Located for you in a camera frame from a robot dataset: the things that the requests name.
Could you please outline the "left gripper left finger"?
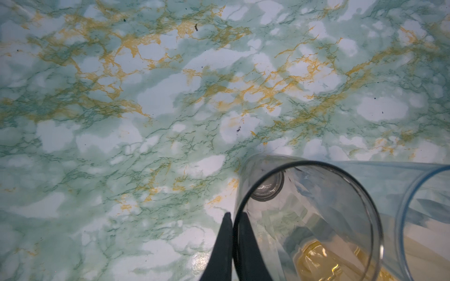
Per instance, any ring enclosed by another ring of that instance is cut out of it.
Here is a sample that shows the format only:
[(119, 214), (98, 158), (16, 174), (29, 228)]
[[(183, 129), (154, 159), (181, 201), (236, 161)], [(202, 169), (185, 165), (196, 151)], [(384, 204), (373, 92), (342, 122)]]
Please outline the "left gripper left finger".
[(231, 281), (233, 254), (233, 222), (226, 213), (221, 222), (216, 242), (200, 281)]

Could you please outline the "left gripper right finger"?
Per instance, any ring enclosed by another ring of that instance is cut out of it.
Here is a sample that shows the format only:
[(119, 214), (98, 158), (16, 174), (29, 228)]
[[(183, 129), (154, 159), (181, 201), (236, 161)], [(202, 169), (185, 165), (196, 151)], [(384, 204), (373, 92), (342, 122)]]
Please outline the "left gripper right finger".
[(242, 212), (237, 226), (237, 273), (240, 281), (271, 281), (250, 219)]

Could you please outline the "tall grey glass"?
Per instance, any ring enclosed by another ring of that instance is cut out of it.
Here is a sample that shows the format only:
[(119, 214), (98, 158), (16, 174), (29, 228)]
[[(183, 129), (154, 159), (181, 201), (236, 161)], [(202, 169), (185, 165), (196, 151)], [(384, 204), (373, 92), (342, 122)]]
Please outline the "tall grey glass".
[(377, 279), (383, 257), (380, 216), (366, 189), (329, 163), (282, 155), (254, 155), (242, 163), (234, 211), (233, 259), (237, 270), (237, 226), (247, 213), (272, 281), (301, 281), (293, 258), (307, 243), (358, 263), (350, 244), (368, 255), (360, 281)]

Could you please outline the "tall pale blue glass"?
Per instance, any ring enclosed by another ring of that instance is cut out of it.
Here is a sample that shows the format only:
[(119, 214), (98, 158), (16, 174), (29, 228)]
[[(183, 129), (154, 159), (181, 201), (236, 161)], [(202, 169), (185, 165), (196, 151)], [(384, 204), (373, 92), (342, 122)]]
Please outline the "tall pale blue glass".
[(338, 162), (369, 193), (384, 231), (383, 269), (398, 281), (450, 278), (450, 167)]

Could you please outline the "tall amber glass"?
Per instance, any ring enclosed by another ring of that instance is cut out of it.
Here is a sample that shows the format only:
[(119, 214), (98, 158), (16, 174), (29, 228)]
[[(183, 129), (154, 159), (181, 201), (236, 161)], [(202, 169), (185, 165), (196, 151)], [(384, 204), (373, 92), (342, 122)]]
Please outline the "tall amber glass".
[(349, 252), (358, 263), (344, 260), (318, 240), (313, 240), (298, 250), (293, 262), (302, 281), (359, 281), (363, 272), (358, 266), (367, 264), (368, 255), (355, 244), (350, 244)]

